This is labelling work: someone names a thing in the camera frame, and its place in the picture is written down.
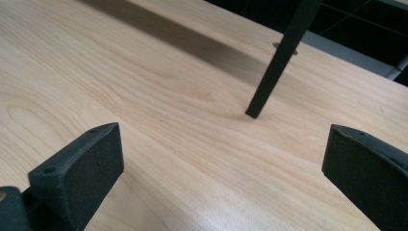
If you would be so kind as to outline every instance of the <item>wooden tabletop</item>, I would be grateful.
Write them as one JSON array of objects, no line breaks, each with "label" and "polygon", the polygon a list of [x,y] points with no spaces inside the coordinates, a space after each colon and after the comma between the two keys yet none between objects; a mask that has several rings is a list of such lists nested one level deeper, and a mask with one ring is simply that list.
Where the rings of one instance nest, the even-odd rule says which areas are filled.
[{"label": "wooden tabletop", "polygon": [[252,119],[280,39],[200,0],[0,0],[0,186],[117,121],[87,230],[375,230],[321,172],[328,132],[408,152],[408,89],[300,44]]}]

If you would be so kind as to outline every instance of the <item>black metal leg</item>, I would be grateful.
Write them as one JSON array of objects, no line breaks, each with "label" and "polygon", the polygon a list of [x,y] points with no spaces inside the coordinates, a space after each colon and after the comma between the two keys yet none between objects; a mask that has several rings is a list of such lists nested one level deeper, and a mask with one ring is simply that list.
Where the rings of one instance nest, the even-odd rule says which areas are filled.
[{"label": "black metal leg", "polygon": [[247,115],[256,118],[264,108],[297,45],[315,19],[321,3],[322,0],[302,0],[299,3],[285,36],[282,38],[264,78],[246,110]]}]

